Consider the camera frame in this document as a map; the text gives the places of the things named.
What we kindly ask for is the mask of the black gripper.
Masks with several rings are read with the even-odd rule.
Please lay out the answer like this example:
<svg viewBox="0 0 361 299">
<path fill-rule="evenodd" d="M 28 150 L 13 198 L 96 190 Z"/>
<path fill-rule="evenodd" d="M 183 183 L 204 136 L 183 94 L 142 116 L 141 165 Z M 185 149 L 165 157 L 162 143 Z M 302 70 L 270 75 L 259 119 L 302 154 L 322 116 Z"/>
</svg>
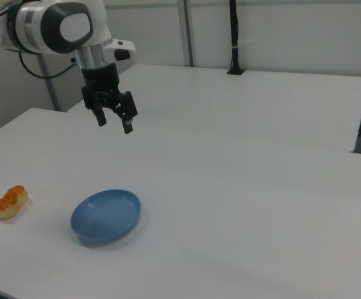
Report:
<svg viewBox="0 0 361 299">
<path fill-rule="evenodd" d="M 118 70 L 115 63 L 99 69 L 82 69 L 82 75 L 85 86 L 82 87 L 82 95 L 85 107 L 92 109 L 99 126 L 106 124 L 106 117 L 103 111 L 103 105 L 99 98 L 92 97 L 92 92 L 109 93 L 112 91 L 111 110 L 117 114 L 122 121 L 125 134 L 133 130 L 133 118 L 138 114 L 133 96 L 127 91 L 120 93 L 118 85 L 120 83 Z"/>
</svg>

